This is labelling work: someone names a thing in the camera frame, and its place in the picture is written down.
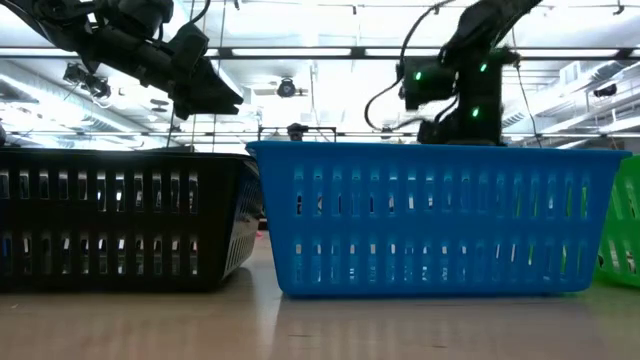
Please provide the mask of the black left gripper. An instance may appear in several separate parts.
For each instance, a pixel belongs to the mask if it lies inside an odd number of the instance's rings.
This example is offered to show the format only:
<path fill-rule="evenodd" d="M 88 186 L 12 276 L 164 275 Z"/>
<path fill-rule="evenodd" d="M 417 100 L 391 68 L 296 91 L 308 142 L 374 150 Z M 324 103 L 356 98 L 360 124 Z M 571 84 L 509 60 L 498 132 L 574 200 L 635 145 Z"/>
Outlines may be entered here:
<path fill-rule="evenodd" d="M 74 30 L 74 52 L 90 74 L 101 65 L 109 66 L 168 93 L 174 100 L 175 115 L 187 120 L 191 115 L 237 115 L 243 103 L 216 72 L 207 57 L 199 57 L 185 69 L 176 71 L 176 38 L 149 40 L 111 25 L 92 28 L 86 24 Z"/>

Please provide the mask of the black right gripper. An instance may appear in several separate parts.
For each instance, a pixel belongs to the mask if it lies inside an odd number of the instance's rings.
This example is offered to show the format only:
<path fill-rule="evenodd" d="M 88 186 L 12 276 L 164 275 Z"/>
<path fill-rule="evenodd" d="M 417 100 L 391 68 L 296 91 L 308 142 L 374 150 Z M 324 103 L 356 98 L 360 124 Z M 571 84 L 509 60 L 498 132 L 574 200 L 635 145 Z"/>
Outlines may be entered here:
<path fill-rule="evenodd" d="M 487 120 L 481 115 L 460 115 L 458 109 L 450 113 L 442 110 L 433 120 L 423 120 L 417 142 L 438 145 L 503 144 L 497 120 Z"/>

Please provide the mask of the black ceiling clamp fixture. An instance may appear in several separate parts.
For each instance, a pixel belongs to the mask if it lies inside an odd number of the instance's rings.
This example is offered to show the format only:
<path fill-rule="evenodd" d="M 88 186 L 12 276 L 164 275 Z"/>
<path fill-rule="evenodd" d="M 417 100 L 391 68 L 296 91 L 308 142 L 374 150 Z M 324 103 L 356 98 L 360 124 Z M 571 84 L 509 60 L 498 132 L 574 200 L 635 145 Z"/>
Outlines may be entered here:
<path fill-rule="evenodd" d="M 87 91 L 92 97 L 108 99 L 111 96 L 108 79 L 85 71 L 79 64 L 69 63 L 65 69 L 63 80 Z"/>

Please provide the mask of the black plastic basket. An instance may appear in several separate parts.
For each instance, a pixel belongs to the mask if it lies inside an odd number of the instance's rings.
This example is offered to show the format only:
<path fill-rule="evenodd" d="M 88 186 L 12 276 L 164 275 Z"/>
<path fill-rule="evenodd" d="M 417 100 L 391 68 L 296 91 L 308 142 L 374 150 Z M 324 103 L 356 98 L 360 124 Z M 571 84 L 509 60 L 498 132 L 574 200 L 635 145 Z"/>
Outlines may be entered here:
<path fill-rule="evenodd" d="M 261 215 L 246 155 L 3 148 L 0 291 L 207 291 Z"/>

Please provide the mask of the green plastic basket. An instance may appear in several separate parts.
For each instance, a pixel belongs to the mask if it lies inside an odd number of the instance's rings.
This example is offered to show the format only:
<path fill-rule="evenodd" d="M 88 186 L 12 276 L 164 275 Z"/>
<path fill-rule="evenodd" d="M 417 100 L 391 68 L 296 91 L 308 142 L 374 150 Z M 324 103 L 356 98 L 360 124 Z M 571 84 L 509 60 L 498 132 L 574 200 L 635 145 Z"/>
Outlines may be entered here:
<path fill-rule="evenodd" d="M 614 179 L 594 278 L 640 289 L 640 154 L 623 160 Z"/>

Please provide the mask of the black rack frame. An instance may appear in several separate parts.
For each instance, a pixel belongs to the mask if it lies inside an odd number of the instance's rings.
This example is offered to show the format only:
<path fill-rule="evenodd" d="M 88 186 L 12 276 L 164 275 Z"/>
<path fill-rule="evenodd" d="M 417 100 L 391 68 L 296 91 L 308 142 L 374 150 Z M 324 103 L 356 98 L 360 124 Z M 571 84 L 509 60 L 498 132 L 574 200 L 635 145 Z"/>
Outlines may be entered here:
<path fill-rule="evenodd" d="M 323 138 L 327 142 L 337 142 L 338 132 L 335 127 L 308 126 L 314 137 Z M 287 127 L 283 126 L 259 126 L 257 131 L 258 141 L 291 141 L 287 134 Z"/>

